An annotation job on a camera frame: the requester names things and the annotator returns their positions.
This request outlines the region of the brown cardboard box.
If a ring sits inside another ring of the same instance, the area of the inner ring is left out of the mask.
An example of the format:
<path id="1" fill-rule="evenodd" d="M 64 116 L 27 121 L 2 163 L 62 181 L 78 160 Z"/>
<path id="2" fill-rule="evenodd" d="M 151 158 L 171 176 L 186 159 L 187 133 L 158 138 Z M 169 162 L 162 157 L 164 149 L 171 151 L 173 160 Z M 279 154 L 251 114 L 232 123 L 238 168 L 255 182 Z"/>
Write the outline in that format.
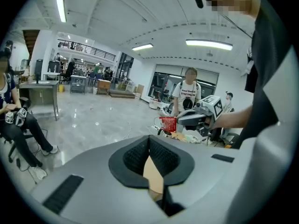
<path id="1" fill-rule="evenodd" d="M 143 90 L 144 86 L 141 84 L 135 87 L 135 99 L 140 99 L 142 97 Z"/>

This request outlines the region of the person's black shirt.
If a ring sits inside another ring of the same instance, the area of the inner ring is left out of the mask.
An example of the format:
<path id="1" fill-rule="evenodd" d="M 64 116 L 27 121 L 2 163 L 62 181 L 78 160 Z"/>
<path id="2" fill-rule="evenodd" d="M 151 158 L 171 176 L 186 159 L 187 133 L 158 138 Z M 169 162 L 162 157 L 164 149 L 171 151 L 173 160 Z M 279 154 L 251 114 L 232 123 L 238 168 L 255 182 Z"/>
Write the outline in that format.
<path id="1" fill-rule="evenodd" d="M 251 43 L 254 64 L 245 85 L 245 90 L 254 94 L 252 110 L 233 149 L 239 149 L 245 139 L 256 137 L 263 129 L 277 123 L 278 118 L 263 88 L 280 67 L 290 46 L 289 35 L 279 15 L 267 0 L 261 0 Z"/>

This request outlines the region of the long ceiling light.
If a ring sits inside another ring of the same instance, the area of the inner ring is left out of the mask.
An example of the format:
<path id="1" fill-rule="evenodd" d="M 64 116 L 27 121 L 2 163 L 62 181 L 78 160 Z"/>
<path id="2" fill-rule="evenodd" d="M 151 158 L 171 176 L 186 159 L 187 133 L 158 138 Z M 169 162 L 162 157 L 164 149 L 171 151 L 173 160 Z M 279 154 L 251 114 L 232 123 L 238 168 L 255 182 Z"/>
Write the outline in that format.
<path id="1" fill-rule="evenodd" d="M 187 39 L 186 44 L 188 46 L 201 46 L 201 47 L 210 47 L 216 49 L 223 49 L 231 51 L 233 49 L 233 45 L 225 42 L 216 42 L 210 40 L 194 40 L 194 39 Z"/>
<path id="2" fill-rule="evenodd" d="M 59 17 L 62 23 L 66 23 L 66 13 L 65 13 L 65 4 L 64 0 L 56 0 Z"/>
<path id="3" fill-rule="evenodd" d="M 152 48 L 152 47 L 153 47 L 153 45 L 151 43 L 148 43 L 148 44 L 145 44 L 145 45 L 134 47 L 134 48 L 132 48 L 132 50 L 133 51 L 139 51 L 139 50 L 143 50 L 143 49 L 149 49 L 149 48 Z"/>

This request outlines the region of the wooden floor platform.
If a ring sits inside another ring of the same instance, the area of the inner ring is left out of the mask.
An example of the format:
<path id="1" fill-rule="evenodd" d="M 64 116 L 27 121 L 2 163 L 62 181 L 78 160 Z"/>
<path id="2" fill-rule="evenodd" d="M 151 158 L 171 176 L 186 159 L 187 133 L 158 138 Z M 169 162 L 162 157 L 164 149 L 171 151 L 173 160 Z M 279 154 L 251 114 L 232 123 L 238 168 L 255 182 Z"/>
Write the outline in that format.
<path id="1" fill-rule="evenodd" d="M 130 91 L 112 90 L 110 89 L 109 95 L 113 98 L 135 98 L 135 94 Z"/>

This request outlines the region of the red snack bag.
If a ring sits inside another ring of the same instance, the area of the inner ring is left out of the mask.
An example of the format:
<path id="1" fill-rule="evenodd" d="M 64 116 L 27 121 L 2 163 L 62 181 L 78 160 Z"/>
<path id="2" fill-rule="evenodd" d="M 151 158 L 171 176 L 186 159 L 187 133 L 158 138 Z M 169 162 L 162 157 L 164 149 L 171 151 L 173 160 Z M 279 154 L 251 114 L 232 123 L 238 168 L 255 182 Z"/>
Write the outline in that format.
<path id="1" fill-rule="evenodd" d="M 161 120 L 161 129 L 167 132 L 176 132 L 177 118 L 176 117 L 159 117 Z"/>

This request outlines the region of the wooden cabinet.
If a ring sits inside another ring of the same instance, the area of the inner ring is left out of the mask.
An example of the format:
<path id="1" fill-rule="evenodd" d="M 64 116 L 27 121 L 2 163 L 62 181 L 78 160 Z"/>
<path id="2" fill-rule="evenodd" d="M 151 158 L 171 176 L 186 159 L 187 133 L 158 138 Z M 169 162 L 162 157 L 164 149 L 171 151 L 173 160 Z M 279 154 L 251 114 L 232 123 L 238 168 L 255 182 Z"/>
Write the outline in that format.
<path id="1" fill-rule="evenodd" d="M 109 95 L 110 87 L 111 87 L 110 81 L 99 79 L 97 94 L 98 95 Z"/>

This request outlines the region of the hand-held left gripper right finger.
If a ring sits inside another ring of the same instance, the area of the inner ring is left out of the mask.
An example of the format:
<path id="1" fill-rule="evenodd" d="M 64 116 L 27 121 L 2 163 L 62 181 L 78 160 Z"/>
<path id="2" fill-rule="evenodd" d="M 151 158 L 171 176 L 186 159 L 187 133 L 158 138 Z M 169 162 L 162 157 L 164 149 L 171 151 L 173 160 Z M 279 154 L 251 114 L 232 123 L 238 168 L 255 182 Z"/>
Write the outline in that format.
<path id="1" fill-rule="evenodd" d="M 220 205 L 227 209 L 239 189 L 252 157 L 254 139 L 240 149 L 206 147 L 171 138 L 149 136 L 149 154 L 163 178 L 160 210 L 164 218 L 151 224 L 192 222 L 220 223 L 224 212 L 208 211 Z"/>

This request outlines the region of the dark glass window wall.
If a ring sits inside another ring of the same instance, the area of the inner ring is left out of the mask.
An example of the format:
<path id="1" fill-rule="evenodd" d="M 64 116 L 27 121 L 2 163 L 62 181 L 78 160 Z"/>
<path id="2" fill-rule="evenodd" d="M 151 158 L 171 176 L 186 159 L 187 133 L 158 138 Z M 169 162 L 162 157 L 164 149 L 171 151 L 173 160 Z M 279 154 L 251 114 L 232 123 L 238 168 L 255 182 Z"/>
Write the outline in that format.
<path id="1" fill-rule="evenodd" d="M 216 75 L 216 82 L 209 82 L 196 78 L 197 83 L 201 86 L 202 98 L 214 94 L 217 79 L 218 75 Z M 151 98 L 158 99 L 161 102 L 170 104 L 173 101 L 172 95 L 175 87 L 183 80 L 185 80 L 184 72 L 182 75 L 155 72 L 149 89 L 149 96 Z"/>

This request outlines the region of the black office chair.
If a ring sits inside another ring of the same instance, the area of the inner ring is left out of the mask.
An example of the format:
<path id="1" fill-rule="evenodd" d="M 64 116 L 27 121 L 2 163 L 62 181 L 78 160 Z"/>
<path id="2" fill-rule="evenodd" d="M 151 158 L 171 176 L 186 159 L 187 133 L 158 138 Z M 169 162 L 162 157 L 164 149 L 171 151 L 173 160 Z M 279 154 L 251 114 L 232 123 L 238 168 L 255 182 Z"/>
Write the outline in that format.
<path id="1" fill-rule="evenodd" d="M 30 101 L 29 101 L 29 99 L 28 99 L 28 98 L 25 98 L 25 97 L 21 97 L 21 98 L 20 98 L 20 103 L 21 103 L 21 105 L 22 105 L 22 108 L 25 108 L 25 109 L 28 109 L 28 108 L 30 107 L 30 104 L 31 104 Z M 32 135 L 32 134 L 26 134 L 27 129 L 25 129 L 25 128 L 21 128 L 21 130 L 22 130 L 22 132 L 23 132 L 23 134 L 24 134 L 25 139 L 33 138 L 33 135 Z M 5 143 L 5 144 L 8 142 L 9 144 L 12 145 L 12 147 L 11 147 L 9 153 L 8 153 L 8 161 L 9 161 L 10 163 L 13 163 L 14 160 L 13 160 L 13 158 L 12 158 L 12 154 L 13 154 L 13 152 L 14 152 L 15 149 L 16 149 L 16 146 L 15 146 L 14 141 L 13 141 L 12 139 L 10 139 L 7 135 L 2 134 L 1 132 L 0 132 L 0 138 L 3 138 L 3 139 L 4 139 L 4 143 Z M 14 158 L 14 159 L 15 159 L 15 161 L 16 161 L 16 165 L 17 165 L 17 167 L 18 167 L 18 168 L 21 168 L 21 161 L 20 161 L 20 158 L 19 158 L 17 155 L 15 155 L 15 158 Z"/>

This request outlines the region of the black balcony railing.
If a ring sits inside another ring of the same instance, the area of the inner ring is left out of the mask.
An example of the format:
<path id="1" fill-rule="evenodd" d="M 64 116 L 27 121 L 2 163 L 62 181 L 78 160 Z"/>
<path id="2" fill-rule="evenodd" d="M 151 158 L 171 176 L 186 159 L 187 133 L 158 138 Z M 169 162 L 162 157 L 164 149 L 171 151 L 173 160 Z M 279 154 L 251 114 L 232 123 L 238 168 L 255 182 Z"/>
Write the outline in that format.
<path id="1" fill-rule="evenodd" d="M 77 51 L 77 52 L 81 52 L 84 54 L 90 54 L 92 56 L 96 56 L 99 58 L 103 58 L 109 61 L 115 61 L 116 55 L 103 51 L 101 49 L 98 48 L 94 48 L 92 46 L 88 46 L 88 45 L 83 45 L 81 43 L 78 42 L 69 42 L 66 40 L 61 40 L 58 39 L 57 40 L 57 47 L 61 48 L 61 49 L 68 49 L 71 51 Z"/>

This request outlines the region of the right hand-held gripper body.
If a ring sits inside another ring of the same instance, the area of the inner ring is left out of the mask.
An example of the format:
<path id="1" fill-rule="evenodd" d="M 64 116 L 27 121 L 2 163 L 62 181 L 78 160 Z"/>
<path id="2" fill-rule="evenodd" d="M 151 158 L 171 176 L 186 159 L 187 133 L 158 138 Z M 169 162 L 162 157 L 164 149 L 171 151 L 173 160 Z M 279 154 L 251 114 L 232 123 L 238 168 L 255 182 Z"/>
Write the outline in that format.
<path id="1" fill-rule="evenodd" d="M 221 98 L 210 95 L 197 103 L 192 110 L 202 112 L 206 116 L 206 120 L 198 125 L 184 125 L 184 128 L 186 130 L 197 131 L 201 136 L 208 136 L 215 121 L 223 113 Z"/>

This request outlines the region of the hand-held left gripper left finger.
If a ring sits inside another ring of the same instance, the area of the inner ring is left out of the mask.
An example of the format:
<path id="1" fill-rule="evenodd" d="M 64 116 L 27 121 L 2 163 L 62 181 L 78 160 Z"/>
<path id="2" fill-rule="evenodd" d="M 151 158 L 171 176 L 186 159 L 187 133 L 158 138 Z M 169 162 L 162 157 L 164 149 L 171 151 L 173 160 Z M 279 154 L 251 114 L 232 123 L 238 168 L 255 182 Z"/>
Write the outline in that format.
<path id="1" fill-rule="evenodd" d="M 143 137 L 87 150 L 50 173 L 31 191 L 43 203 L 70 175 L 83 178 L 61 210 L 60 216 L 79 224 L 157 224 L 167 215 L 146 189 L 122 185 L 108 167 L 110 156 L 119 148 Z"/>

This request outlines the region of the grey desk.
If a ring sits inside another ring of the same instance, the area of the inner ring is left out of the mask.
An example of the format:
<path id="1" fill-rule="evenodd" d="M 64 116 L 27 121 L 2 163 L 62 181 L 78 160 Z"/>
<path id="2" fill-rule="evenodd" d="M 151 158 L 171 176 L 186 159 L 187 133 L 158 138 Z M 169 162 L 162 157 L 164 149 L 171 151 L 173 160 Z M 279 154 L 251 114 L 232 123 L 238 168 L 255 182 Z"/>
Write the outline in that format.
<path id="1" fill-rule="evenodd" d="M 28 111 L 35 116 L 59 118 L 57 104 L 58 81 L 26 81 L 19 85 L 19 95 L 27 98 Z"/>

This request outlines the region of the brown staircase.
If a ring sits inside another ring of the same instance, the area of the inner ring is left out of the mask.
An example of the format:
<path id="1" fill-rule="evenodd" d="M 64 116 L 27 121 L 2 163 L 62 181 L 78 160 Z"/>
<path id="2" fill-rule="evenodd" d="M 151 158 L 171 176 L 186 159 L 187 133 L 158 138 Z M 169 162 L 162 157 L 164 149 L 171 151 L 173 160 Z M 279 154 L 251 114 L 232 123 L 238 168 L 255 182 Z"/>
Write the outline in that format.
<path id="1" fill-rule="evenodd" d="M 23 30 L 22 32 L 30 60 L 40 30 Z"/>

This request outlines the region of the person's right forearm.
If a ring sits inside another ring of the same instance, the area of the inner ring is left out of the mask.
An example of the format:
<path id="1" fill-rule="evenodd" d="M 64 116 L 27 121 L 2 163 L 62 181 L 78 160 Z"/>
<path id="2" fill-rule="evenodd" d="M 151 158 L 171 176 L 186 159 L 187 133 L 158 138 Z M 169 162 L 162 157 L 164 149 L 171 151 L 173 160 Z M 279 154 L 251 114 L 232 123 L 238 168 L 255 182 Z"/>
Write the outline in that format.
<path id="1" fill-rule="evenodd" d="M 250 118 L 252 106 L 239 112 L 226 112 L 219 116 L 212 129 L 215 128 L 244 128 Z"/>

